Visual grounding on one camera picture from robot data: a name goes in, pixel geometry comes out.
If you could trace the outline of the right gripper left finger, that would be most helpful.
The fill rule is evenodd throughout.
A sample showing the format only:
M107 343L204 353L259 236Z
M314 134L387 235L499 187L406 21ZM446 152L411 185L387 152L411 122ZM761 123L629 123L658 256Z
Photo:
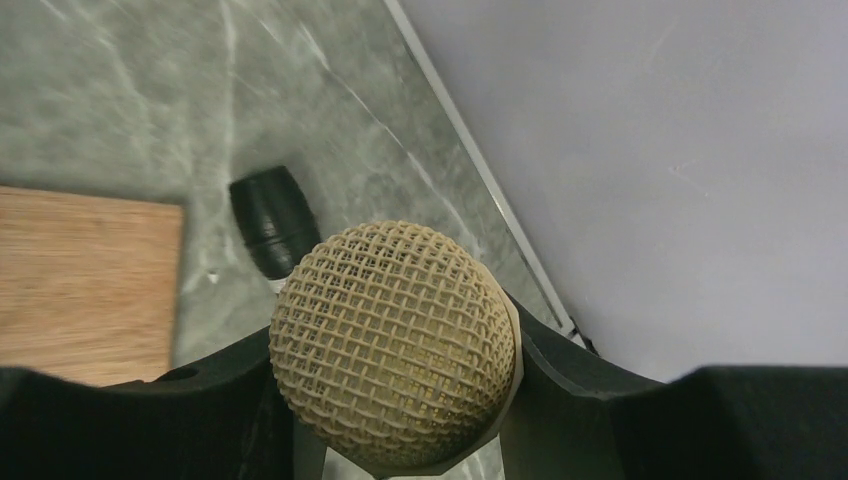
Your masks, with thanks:
M293 417L259 330L150 381L1 371L5 479L290 479Z

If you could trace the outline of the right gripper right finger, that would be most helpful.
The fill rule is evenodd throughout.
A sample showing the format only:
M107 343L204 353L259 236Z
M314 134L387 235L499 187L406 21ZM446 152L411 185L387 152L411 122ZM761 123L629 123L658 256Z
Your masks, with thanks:
M843 479L847 372L708 366L663 384L520 311L524 376L500 430L509 479Z

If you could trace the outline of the yellow microphone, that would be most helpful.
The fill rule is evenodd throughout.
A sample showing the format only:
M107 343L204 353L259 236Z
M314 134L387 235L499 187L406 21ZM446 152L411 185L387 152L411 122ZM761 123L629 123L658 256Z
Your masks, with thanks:
M377 479L440 475L490 442L524 375L519 314L489 269L403 221L316 245L269 337L295 417Z

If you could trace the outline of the black microphone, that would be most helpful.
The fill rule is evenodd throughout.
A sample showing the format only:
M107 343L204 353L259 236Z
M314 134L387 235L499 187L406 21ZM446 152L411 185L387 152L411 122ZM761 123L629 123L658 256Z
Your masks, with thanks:
M306 197L282 165L238 179L228 190L248 254L278 293L302 258L321 242Z

